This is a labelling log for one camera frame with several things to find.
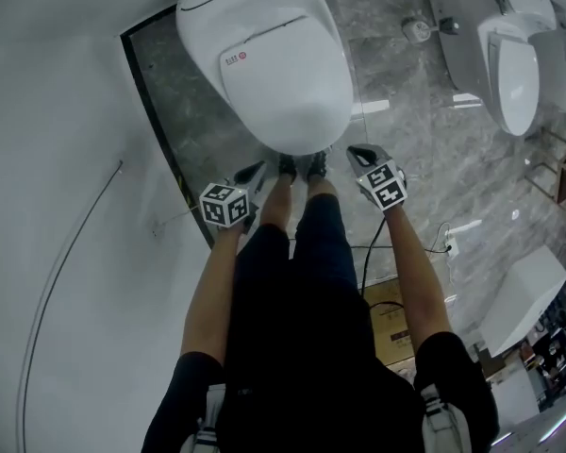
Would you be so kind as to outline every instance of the toilet lid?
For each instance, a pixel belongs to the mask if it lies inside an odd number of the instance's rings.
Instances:
[[[348,127],[353,89],[346,58],[310,17],[224,51],[220,68],[231,107],[275,151],[322,151]]]
[[[505,131],[522,136],[530,128],[539,103],[539,64],[527,42],[495,35],[490,40],[494,116]]]

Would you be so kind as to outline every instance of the backpack strap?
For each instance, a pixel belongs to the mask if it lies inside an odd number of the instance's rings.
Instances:
[[[209,386],[206,395],[206,417],[199,424],[197,434],[187,438],[180,453],[219,453],[216,422],[225,402],[225,384]]]
[[[441,401],[434,384],[422,390],[425,416],[422,422],[425,453],[472,453],[470,430],[465,415]]]

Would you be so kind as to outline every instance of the power outlet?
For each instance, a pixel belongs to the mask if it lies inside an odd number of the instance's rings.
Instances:
[[[451,249],[446,252],[449,254],[449,259],[454,259],[457,255],[459,255],[459,246],[457,245],[457,240],[455,239],[455,237],[447,238],[446,246],[451,247]]]

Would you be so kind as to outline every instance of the person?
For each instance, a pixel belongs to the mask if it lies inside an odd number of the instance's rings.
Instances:
[[[218,232],[143,452],[178,453],[206,415],[208,387],[222,383],[215,433],[224,453],[424,451],[420,391],[431,384],[464,414],[472,451],[489,449],[499,431],[490,388],[451,332],[441,285],[401,206],[385,215],[416,354],[414,387],[376,358],[325,170],[325,153],[314,155],[292,260],[291,157],[280,158],[259,227],[239,256],[241,226]]]

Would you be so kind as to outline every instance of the gray marble tile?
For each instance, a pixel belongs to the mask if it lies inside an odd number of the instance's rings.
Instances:
[[[541,104],[529,137],[499,129],[483,106],[464,107],[453,85],[436,35],[410,44],[402,22],[432,23],[428,0],[326,0],[338,24],[353,79],[356,113],[328,151],[327,171],[337,187],[351,245],[368,245],[381,214],[360,193],[345,156],[353,143],[381,144],[408,175],[404,204],[424,246],[443,223],[481,224],[457,235],[459,255],[432,255],[454,329],[477,340],[509,266],[542,244],[566,262],[566,215],[524,180],[527,162],[544,159],[537,149],[561,155],[559,143],[541,139],[542,126],[566,138],[566,115]],[[174,15],[132,37],[141,71],[167,138],[195,194],[214,180],[260,159],[269,162],[262,204],[275,182],[276,155],[262,146],[198,72],[175,29]],[[553,179],[540,176],[542,181]],[[292,237],[306,203],[307,186],[292,187]],[[390,243],[384,227],[378,244]],[[443,248],[439,239],[436,248]],[[353,250],[358,281],[367,251]],[[368,280],[393,276],[391,250],[377,249]]]

